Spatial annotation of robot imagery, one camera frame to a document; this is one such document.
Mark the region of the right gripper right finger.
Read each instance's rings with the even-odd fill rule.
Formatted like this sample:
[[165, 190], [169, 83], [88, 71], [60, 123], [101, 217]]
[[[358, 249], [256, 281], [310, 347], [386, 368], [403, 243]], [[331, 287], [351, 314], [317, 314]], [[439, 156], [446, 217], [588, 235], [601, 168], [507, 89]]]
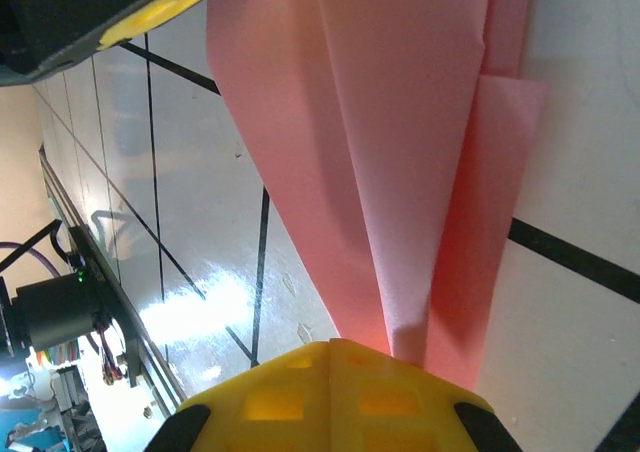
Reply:
[[346, 339], [329, 342], [333, 451], [519, 451], [482, 397]]

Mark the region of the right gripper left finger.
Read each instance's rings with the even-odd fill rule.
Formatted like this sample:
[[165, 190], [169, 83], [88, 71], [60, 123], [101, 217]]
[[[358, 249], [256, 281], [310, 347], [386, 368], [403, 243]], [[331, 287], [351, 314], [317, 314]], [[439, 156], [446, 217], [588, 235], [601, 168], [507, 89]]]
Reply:
[[147, 451], [328, 451], [329, 344], [314, 342], [184, 401]]

